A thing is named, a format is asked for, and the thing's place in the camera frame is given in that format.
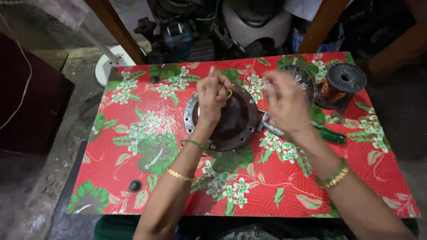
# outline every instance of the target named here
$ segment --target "copper wire spool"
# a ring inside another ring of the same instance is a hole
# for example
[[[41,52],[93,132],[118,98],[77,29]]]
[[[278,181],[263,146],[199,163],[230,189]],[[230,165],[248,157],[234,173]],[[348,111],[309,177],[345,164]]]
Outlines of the copper wire spool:
[[[339,108],[365,86],[366,75],[360,68],[347,63],[335,64],[326,73],[316,104],[326,109]]]

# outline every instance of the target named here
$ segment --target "black knob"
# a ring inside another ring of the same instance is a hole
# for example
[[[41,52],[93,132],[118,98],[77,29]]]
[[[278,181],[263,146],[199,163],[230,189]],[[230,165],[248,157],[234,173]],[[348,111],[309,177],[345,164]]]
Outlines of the black knob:
[[[160,81],[160,78],[158,76],[151,76],[150,77],[150,83],[155,84]]]
[[[141,190],[141,181],[139,180],[132,180],[131,184],[129,184],[129,191],[136,193],[139,190]]]

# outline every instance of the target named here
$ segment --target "table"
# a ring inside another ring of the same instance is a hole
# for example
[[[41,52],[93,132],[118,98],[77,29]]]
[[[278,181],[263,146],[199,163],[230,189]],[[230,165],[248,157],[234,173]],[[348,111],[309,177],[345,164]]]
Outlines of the table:
[[[273,56],[231,61],[138,65],[113,68],[80,167],[68,213],[140,214],[150,192],[187,139],[186,102],[211,65],[268,110],[262,89],[266,70],[296,64],[324,81],[336,63],[354,63],[350,53]],[[150,76],[160,76],[150,84]],[[328,143],[347,159],[399,217],[419,217],[366,91],[345,111],[345,123],[331,110],[313,107],[313,120],[347,135],[346,144]],[[339,217],[327,193],[315,183],[312,167],[298,146],[269,132],[254,133],[235,151],[202,157],[184,215]],[[128,190],[139,179],[137,193]]]

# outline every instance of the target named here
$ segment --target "gold bracelet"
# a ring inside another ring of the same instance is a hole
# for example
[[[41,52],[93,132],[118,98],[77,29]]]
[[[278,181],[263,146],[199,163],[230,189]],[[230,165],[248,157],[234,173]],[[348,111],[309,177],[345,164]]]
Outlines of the gold bracelet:
[[[172,175],[172,176],[174,176],[174,177],[176,177],[176,178],[178,178],[178,179],[184,180],[184,181],[194,182],[194,181],[196,180],[196,177],[188,178],[188,177],[186,177],[186,176],[183,176],[183,175],[181,175],[181,174],[179,174],[179,173],[175,172],[174,170],[172,170],[172,169],[170,169],[170,168],[168,168],[168,169],[167,169],[167,172],[168,172],[170,175]]]
[[[330,180],[327,184],[321,185],[321,188],[330,188],[337,185],[341,180],[348,174],[349,170],[347,167],[341,169],[340,173],[335,176],[332,180]]]

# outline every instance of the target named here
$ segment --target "green bangle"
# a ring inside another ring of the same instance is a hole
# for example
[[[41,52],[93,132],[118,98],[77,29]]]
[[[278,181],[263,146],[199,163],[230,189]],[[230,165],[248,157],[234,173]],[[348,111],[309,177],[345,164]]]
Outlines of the green bangle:
[[[319,185],[327,185],[332,180],[334,180],[338,175],[340,175],[341,172],[346,168],[347,168],[347,162],[345,161],[345,158],[341,158],[341,165],[338,168],[338,170],[332,175],[332,177],[330,177],[328,179],[323,179],[323,180],[320,180],[320,178],[316,177],[316,183]]]
[[[201,144],[198,144],[197,142],[195,142],[195,141],[192,141],[192,140],[189,140],[189,139],[184,139],[184,140],[181,140],[181,146],[184,146],[184,144],[182,143],[182,142],[186,142],[186,143],[192,143],[192,144],[194,144],[194,145],[196,145],[196,146],[198,146],[199,148],[201,148],[203,151],[205,151],[205,152],[208,152],[208,149],[206,148],[206,147],[204,147],[203,145],[201,145]]]

